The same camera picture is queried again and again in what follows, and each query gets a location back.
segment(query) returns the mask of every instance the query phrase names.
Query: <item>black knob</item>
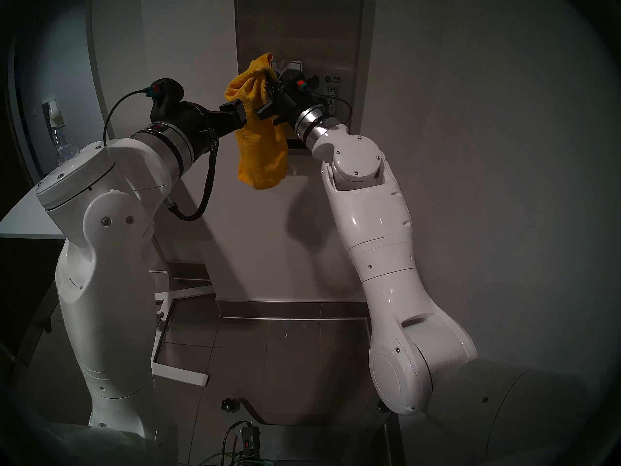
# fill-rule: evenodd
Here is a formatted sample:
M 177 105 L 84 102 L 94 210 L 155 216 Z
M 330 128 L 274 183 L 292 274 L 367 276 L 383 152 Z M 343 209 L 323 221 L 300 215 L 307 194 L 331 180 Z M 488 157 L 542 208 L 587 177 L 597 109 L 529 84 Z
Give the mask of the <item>black knob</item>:
M 222 411 L 226 411 L 228 413 L 234 413 L 239 411 L 240 402 L 237 399 L 226 398 L 222 401 Z

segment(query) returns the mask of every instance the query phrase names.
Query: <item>water bottle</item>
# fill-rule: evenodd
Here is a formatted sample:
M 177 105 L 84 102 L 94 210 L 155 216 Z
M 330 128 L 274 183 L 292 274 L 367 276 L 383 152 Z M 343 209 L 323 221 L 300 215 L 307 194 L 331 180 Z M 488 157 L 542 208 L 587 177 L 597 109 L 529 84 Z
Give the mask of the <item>water bottle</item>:
M 69 136 L 66 125 L 63 124 L 60 127 L 53 127 L 51 129 L 51 135 L 54 139 L 59 165 L 80 153 L 78 148 L 71 142 L 71 137 Z

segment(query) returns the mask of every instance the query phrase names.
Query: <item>green cable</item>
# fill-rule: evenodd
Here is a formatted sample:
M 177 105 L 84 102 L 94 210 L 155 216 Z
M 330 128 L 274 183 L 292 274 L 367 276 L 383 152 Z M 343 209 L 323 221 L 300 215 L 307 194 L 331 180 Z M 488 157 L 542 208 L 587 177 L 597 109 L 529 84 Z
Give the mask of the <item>green cable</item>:
M 257 463 L 257 464 L 263 464 L 263 465 L 266 465 L 266 466 L 274 466 L 272 463 L 268 463 L 267 461 L 262 461 L 262 460 L 258 460 L 258 459 L 239 458 L 237 461 L 235 461 L 235 463 L 241 463 L 241 462 Z
M 198 466 L 211 466 L 208 464 L 205 464 L 207 461 L 209 461 L 210 459 L 215 458 L 216 456 L 220 456 L 222 455 L 222 453 L 215 453 L 212 454 L 211 456 L 205 458 L 203 461 L 201 461 L 200 463 L 198 463 Z M 232 454 L 230 453 L 224 453 L 225 456 L 228 456 L 230 458 L 234 457 Z M 244 458 L 239 458 L 235 461 L 233 461 L 233 464 L 236 463 L 241 463 L 242 461 L 248 462 L 248 463 L 256 463 L 256 464 L 263 464 L 264 466 L 274 466 L 273 465 L 273 461 L 268 462 L 269 460 L 262 460 L 262 459 L 244 459 Z
M 212 455 L 211 455 L 211 456 L 209 456 L 208 458 L 205 458 L 205 459 L 204 459 L 204 460 L 202 460 L 200 463 L 198 463 L 198 466 L 209 466 L 209 465 L 206 465 L 205 463 L 206 463 L 207 461 L 209 461 L 210 459 L 215 458 L 216 456 L 220 456 L 220 455 L 222 455 L 222 453 L 219 453 L 219 452 L 217 452 L 217 453 L 215 453 L 215 454 L 212 454 Z M 233 455 L 232 455 L 232 454 L 230 454 L 230 453 L 224 453 L 224 455 L 225 455 L 225 456 L 228 456 L 228 457 L 233 457 Z

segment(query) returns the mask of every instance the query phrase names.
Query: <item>screw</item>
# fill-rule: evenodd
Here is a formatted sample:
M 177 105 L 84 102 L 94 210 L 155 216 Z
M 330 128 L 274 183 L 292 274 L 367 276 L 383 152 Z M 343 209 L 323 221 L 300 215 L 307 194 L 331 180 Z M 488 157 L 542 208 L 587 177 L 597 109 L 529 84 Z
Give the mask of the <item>screw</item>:
M 384 401 L 380 399 L 379 403 L 377 403 L 377 411 L 379 413 L 389 413 L 390 409 L 388 409 L 386 405 L 384 404 Z

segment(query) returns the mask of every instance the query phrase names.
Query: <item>white wall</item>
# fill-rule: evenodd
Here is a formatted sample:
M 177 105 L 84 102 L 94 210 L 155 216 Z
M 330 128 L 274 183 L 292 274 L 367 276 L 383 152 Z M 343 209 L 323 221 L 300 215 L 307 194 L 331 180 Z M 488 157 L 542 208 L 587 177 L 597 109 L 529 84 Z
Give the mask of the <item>white wall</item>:
M 596 398 L 621 357 L 620 113 L 618 69 L 564 0 L 377 0 L 361 131 L 399 180 L 427 291 L 480 356 Z M 461 464 L 429 430 L 408 441 Z
M 108 109 L 127 91 L 163 77 L 178 80 L 188 101 L 217 109 L 237 74 L 234 0 L 92 0 L 92 38 Z M 148 123 L 150 106 L 141 96 L 119 106 L 111 121 L 115 135 Z M 237 180 L 237 160 L 234 136 L 224 137 L 201 220 L 157 212 L 155 234 L 166 257 L 203 260 L 220 299 L 362 300 L 319 163 L 290 157 L 296 175 L 256 191 Z M 207 164 L 201 158 L 173 189 L 186 214 L 201 199 Z
M 101 140 L 103 120 L 86 46 L 85 0 L 32 0 L 30 5 L 27 24 L 17 35 L 16 59 L 28 129 L 47 174 L 57 163 L 42 103 L 57 101 L 79 148 Z

